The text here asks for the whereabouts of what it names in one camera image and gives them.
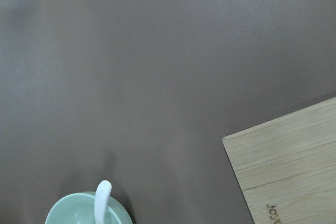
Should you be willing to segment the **white ceramic spoon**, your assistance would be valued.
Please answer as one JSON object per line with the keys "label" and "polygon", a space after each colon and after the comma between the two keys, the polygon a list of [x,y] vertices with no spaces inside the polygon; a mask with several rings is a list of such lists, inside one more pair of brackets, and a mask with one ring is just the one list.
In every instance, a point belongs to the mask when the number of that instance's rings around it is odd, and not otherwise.
{"label": "white ceramic spoon", "polygon": [[103,180],[99,183],[94,199],[94,220],[96,224],[103,224],[108,200],[112,191],[112,185],[109,181]]}

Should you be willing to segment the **mint green bowl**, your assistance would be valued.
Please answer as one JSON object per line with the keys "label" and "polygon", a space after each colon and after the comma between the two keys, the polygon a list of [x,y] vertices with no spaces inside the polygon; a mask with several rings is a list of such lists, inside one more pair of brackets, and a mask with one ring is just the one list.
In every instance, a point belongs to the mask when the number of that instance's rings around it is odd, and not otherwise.
{"label": "mint green bowl", "polygon": [[[95,192],[87,191],[62,197],[49,211],[45,223],[95,223],[94,214]],[[104,223],[133,223],[126,209],[113,197],[109,197],[104,212]]]}

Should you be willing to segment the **bamboo cutting board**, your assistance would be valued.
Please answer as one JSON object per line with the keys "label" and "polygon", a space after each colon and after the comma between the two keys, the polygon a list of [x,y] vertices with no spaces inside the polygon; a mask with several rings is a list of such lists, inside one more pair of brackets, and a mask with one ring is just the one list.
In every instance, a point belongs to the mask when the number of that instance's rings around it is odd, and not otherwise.
{"label": "bamboo cutting board", "polygon": [[335,99],[223,145],[254,223],[335,223]]}

